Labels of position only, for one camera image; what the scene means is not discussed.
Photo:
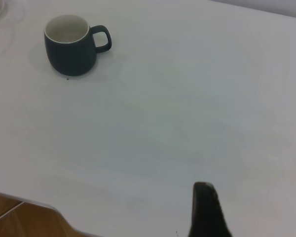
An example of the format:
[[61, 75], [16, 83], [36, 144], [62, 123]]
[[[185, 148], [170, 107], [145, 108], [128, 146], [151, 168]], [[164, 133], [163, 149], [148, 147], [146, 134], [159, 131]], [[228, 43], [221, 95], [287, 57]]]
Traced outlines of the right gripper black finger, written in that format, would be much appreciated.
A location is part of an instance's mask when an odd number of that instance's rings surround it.
[[219, 196], [208, 182], [193, 185], [190, 237], [231, 237]]

